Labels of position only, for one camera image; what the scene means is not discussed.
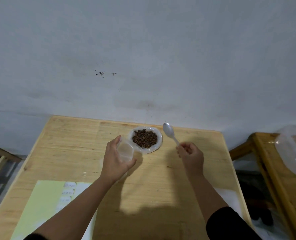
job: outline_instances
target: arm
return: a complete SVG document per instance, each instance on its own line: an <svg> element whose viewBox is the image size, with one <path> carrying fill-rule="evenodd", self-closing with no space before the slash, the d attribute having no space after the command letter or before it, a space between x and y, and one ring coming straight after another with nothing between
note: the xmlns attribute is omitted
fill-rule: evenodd
<svg viewBox="0 0 296 240"><path fill-rule="evenodd" d="M191 142L181 143L177 151L204 216L209 239L261 239L204 177L202 151Z"/></svg>
<svg viewBox="0 0 296 240"><path fill-rule="evenodd" d="M48 240L82 238L105 194L136 163L136 159L129 162L120 160L117 151L120 137L116 137L107 144L100 177L34 233Z"/></svg>
<svg viewBox="0 0 296 240"><path fill-rule="evenodd" d="M213 213L228 205L204 177L204 154L202 151L191 142L181 143L177 147L177 151L195 192L199 208L205 222L207 222Z"/></svg>

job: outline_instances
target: spoon handle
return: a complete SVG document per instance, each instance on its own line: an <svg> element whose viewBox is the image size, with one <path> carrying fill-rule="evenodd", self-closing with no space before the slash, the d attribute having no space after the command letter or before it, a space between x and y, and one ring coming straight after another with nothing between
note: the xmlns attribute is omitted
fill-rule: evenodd
<svg viewBox="0 0 296 240"><path fill-rule="evenodd" d="M175 143L176 143L177 145L179 145L179 141L177 141L177 139L176 139L175 137L174 137L173 139L174 139Z"/></svg>

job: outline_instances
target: white wall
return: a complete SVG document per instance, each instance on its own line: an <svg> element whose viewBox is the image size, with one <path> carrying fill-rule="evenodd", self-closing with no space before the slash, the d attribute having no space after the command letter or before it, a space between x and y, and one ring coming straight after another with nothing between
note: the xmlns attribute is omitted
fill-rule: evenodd
<svg viewBox="0 0 296 240"><path fill-rule="evenodd" d="M28 154L51 114L230 148L296 124L296 0L0 0L0 147Z"/></svg>

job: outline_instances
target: black sleeve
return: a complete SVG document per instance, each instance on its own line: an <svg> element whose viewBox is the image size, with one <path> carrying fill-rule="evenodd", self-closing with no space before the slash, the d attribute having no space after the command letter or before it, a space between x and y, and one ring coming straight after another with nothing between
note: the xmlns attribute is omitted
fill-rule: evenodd
<svg viewBox="0 0 296 240"><path fill-rule="evenodd" d="M206 224L210 240L261 239L255 231L230 207L223 207L211 215Z"/></svg>
<svg viewBox="0 0 296 240"><path fill-rule="evenodd" d="M31 233L28 236L26 236L24 240L47 240L47 239L40 234Z"/></svg>

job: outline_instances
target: metal spoon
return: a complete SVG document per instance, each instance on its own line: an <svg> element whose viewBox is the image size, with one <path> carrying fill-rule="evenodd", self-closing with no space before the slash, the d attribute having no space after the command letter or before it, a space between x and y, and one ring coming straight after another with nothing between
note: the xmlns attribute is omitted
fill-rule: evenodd
<svg viewBox="0 0 296 240"><path fill-rule="evenodd" d="M179 141L177 141L177 139L174 137L174 129L171 125L169 125L169 123L164 123L162 129L164 130L167 137L172 138L175 141L175 143L179 145Z"/></svg>

